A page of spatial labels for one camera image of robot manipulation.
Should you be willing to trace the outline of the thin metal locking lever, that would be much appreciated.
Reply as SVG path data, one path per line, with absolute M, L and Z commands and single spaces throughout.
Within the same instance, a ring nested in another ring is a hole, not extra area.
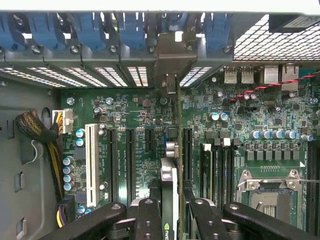
M 311 179 L 281 179 L 281 178 L 270 178 L 270 179 L 246 179 L 241 180 L 237 188 L 245 190 L 257 190 L 260 188 L 261 184 L 279 184 L 279 188 L 287 188 L 295 190 L 298 188 L 298 185 L 302 183 L 320 183 L 320 180 L 311 180 Z

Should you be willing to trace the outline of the green Dell motherboard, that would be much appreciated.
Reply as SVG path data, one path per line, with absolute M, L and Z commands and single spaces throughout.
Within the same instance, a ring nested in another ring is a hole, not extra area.
M 201 196 L 201 144 L 213 153 L 212 201 L 222 208 L 235 201 L 243 170 L 255 177 L 320 180 L 320 69 L 285 66 L 299 81 L 248 93 L 246 84 L 223 83 L 223 73 L 195 88 L 181 90 L 181 127 L 192 128 L 192 179 L 183 180 Z M 151 89 L 71 89 L 62 104 L 73 111 L 73 131 L 63 137 L 66 195 L 75 198 L 80 218 L 111 202 L 107 129 L 117 134 L 118 200 L 128 204 L 126 129 L 136 134 L 136 196 L 160 199 L 169 194 L 161 183 L 166 125 L 166 157 L 174 157 L 178 129 L 172 123 L 172 100 Z M 87 206 L 85 125 L 98 125 L 99 202 Z M 145 128 L 154 129 L 154 151 L 145 151 Z M 320 183 L 302 183 L 305 231 L 320 237 Z

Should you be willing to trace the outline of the white PCI expansion slot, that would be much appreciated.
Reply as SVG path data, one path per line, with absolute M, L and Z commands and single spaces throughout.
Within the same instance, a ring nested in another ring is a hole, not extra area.
M 99 203 L 99 134 L 97 124 L 85 125 L 86 205 L 97 207 Z

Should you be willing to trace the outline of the short black expansion slot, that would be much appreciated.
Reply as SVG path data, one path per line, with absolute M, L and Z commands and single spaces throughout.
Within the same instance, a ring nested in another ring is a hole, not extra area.
M 145 152 L 152 153 L 155 150 L 154 129 L 152 127 L 145 128 Z

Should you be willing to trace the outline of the CPU socket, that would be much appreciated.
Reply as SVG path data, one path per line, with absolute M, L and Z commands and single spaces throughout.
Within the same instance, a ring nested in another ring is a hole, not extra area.
M 303 183 L 299 172 L 291 169 L 287 176 L 257 177 L 243 170 L 236 185 L 236 201 L 301 230 L 303 217 Z

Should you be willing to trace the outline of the white power connector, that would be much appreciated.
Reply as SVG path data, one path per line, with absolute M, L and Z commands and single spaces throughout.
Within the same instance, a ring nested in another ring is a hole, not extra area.
M 52 110 L 52 124 L 57 125 L 58 134 L 67 134 L 73 131 L 74 115 L 71 108 Z

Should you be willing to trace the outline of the long black expansion slot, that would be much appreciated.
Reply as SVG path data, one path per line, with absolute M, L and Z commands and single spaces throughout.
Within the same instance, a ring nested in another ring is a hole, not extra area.
M 190 127 L 183 128 L 183 166 L 184 166 L 184 179 L 192 179 L 192 162 L 193 162 L 193 130 Z
M 108 128 L 106 130 L 107 157 L 109 162 L 109 197 L 111 202 L 118 200 L 118 151 L 117 151 L 117 130 Z
M 136 198 L 136 129 L 126 129 L 126 183 L 127 201 L 130 205 Z

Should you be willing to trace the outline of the open black PC case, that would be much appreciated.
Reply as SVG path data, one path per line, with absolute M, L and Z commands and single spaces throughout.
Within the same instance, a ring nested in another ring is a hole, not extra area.
M 74 14 L 82 12 L 100 12 L 105 49 L 91 50 L 79 42 Z M 145 48 L 132 49 L 121 42 L 116 12 L 144 13 Z M 183 12 L 187 13 L 183 31 L 160 32 L 162 14 Z M 40 240 L 61 228 L 56 213 L 58 203 L 67 196 L 63 138 L 72 132 L 58 133 L 52 110 L 67 109 L 62 103 L 63 91 L 149 89 L 163 97 L 156 80 L 160 34 L 173 33 L 176 42 L 185 42 L 187 51 L 196 54 L 190 70 L 180 80 L 180 92 L 223 73 L 223 83 L 245 84 L 247 92 L 253 93 L 298 82 L 299 77 L 293 72 L 282 73 L 285 66 L 320 69 L 320 11 L 311 14 L 108 9 L 0 10 L 0 13 L 13 14 L 25 40 L 25 50 L 20 52 L 0 46 L 0 240 Z M 63 28 L 65 49 L 51 51 L 35 42 L 28 13 L 56 13 Z M 222 49 L 206 50 L 203 23 L 207 13 L 231 14 L 228 43 Z M 168 185 L 168 196 L 137 198 L 130 205 L 109 202 L 129 208 L 136 200 L 157 200 L 162 240 L 175 240 L 171 229 L 171 170 L 175 168 L 170 164 L 172 158 L 162 158 L 160 168 L 160 182 Z M 183 196 L 182 240 L 200 240 L 189 202 L 207 198 L 195 197 L 184 180 Z

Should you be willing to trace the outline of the blue card retention clip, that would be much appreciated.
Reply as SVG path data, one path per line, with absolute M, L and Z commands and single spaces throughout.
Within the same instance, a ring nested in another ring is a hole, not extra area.
M 161 33 L 182 32 L 187 17 L 186 12 L 163 13 L 159 19 L 159 31 Z
M 23 52 L 26 49 L 25 38 L 13 13 L 0 13 L 0 47 L 10 52 Z
M 145 41 L 145 14 L 143 12 L 116 12 L 120 41 L 130 49 L 142 50 Z
M 27 18 L 36 43 L 50 51 L 63 51 L 66 48 L 63 27 L 55 12 L 28 13 Z
M 231 17 L 229 13 L 206 13 L 203 21 L 203 32 L 207 51 L 223 49 L 228 44 Z
M 79 42 L 92 51 L 106 48 L 106 38 L 100 12 L 74 14 L 74 28 Z

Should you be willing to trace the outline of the black power connector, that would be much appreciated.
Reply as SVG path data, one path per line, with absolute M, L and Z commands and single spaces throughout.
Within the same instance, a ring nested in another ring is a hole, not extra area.
M 57 205 L 56 221 L 59 228 L 73 222 L 76 219 L 75 196 L 65 195 Z

